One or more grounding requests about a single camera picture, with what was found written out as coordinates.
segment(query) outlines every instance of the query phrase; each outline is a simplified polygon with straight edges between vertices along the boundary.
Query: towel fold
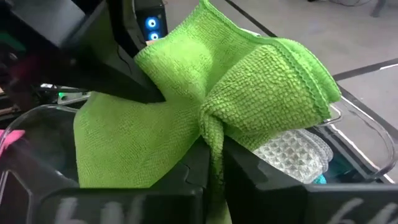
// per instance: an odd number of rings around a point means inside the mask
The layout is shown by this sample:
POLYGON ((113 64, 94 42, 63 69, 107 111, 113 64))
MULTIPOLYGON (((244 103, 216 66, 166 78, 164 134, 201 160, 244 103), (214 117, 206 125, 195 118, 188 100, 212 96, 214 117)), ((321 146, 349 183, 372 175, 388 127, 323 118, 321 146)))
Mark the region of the towel fold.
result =
POLYGON ((330 118, 328 105, 340 97, 305 47, 249 34, 208 0, 135 61, 166 102, 90 97, 74 123, 82 187, 150 187, 201 134, 212 149, 213 195, 222 202, 225 134, 254 150, 279 132, 330 118))

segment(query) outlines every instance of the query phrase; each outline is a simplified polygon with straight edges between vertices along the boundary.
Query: black cable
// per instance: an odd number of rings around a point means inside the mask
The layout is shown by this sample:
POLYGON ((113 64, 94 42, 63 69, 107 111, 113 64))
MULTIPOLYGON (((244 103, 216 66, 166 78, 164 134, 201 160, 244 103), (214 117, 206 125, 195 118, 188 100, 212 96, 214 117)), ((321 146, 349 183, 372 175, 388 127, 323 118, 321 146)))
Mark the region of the black cable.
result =
POLYGON ((365 5, 365 4, 369 3, 369 2, 371 2, 372 0, 367 0, 366 2, 363 2, 363 3, 361 3, 361 4, 359 4, 359 3, 361 2, 361 0, 356 0, 356 2, 355 2, 354 4, 345 4, 345 3, 340 2, 340 0, 337 0, 337 1, 335 1, 335 0, 329 0, 329 1, 332 2, 332 3, 335 3, 335 4, 342 5, 342 6, 347 6, 347 7, 358 7, 358 6, 363 6, 363 5, 365 5))
POLYGON ((88 92, 88 90, 80 89, 80 88, 45 88, 39 87, 36 88, 37 91, 52 91, 52 92, 59 92, 59 93, 81 93, 81 92, 88 92))
POLYGON ((119 56, 120 60, 122 60, 127 65, 127 67, 129 67, 130 75, 132 75, 132 71, 131 71, 131 67, 130 67, 129 62, 127 62, 125 59, 123 59, 122 55, 120 55, 120 51, 119 51, 120 46, 117 46, 117 48, 118 48, 117 51, 118 51, 118 56, 119 56))

